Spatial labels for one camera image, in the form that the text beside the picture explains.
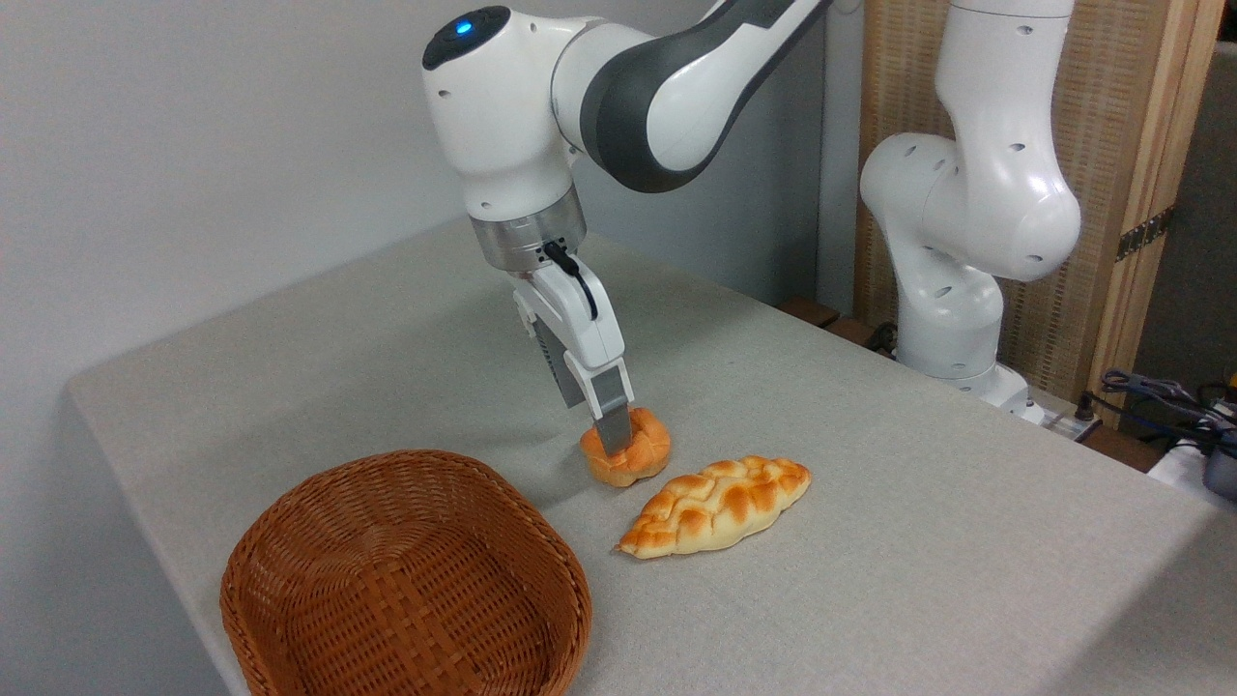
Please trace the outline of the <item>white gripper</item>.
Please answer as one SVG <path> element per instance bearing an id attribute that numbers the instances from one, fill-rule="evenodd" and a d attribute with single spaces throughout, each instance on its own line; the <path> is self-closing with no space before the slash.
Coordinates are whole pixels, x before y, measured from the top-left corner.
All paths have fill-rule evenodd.
<path id="1" fill-rule="evenodd" d="M 508 274 L 523 321 L 549 365 L 565 405 L 589 405 L 607 455 L 632 444 L 630 375 L 623 336 L 605 287 L 584 261 L 576 274 L 560 265 Z"/>

